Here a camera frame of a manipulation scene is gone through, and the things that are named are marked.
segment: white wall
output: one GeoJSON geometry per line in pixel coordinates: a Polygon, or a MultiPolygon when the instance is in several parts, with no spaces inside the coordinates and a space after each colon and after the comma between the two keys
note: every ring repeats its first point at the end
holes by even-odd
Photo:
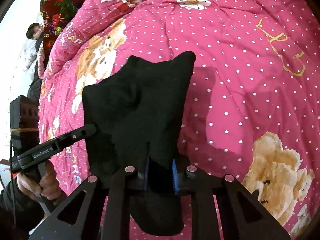
{"type": "Polygon", "coordinates": [[[9,132],[9,104],[19,95],[27,95],[29,80],[21,74],[10,80],[30,24],[40,12],[40,0],[15,0],[0,23],[0,160],[9,158],[6,133],[9,132]]]}

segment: black cloth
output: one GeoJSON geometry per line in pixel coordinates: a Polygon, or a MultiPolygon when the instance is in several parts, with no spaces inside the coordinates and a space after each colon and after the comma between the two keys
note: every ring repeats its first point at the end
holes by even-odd
{"type": "Polygon", "coordinates": [[[131,56],[116,74],[85,86],[82,93],[84,123],[97,125],[97,133],[86,138],[93,175],[112,175],[126,166],[143,174],[150,157],[148,191],[130,198],[130,214],[151,235],[170,236],[183,229],[172,159],[179,154],[177,140],[195,60],[190,51],[160,63],[131,56]]]}
{"type": "MultiPolygon", "coordinates": [[[[39,48],[40,48],[40,45],[43,41],[43,35],[37,39],[36,41],[36,52],[38,53],[39,51],[39,48]]],[[[28,90],[28,94],[27,94],[27,97],[30,98],[31,100],[33,101],[36,101],[38,102],[39,99],[40,99],[40,94],[41,94],[41,85],[42,85],[42,79],[39,78],[39,75],[38,75],[38,61],[36,62],[36,65],[35,65],[35,73],[34,73],[34,76],[33,76],[33,81],[30,85],[30,88],[28,90]]]]}
{"type": "Polygon", "coordinates": [[[27,240],[28,238],[25,239],[21,235],[28,236],[29,231],[35,228],[44,217],[40,204],[20,191],[16,179],[11,181],[0,194],[0,214],[0,234],[3,239],[8,240],[11,238],[5,236],[12,236],[15,233],[19,234],[23,240],[27,240]],[[12,185],[15,192],[15,229],[13,229],[12,185]]]}

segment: hand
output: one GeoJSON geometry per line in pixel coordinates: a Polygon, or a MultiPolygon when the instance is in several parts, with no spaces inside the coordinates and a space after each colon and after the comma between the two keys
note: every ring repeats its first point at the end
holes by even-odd
{"type": "Polygon", "coordinates": [[[50,161],[45,163],[45,170],[47,174],[40,180],[40,185],[28,178],[25,174],[18,173],[17,175],[18,188],[24,195],[32,200],[36,200],[35,193],[41,194],[49,200],[56,199],[61,194],[59,181],[56,178],[57,173],[50,161]]]}

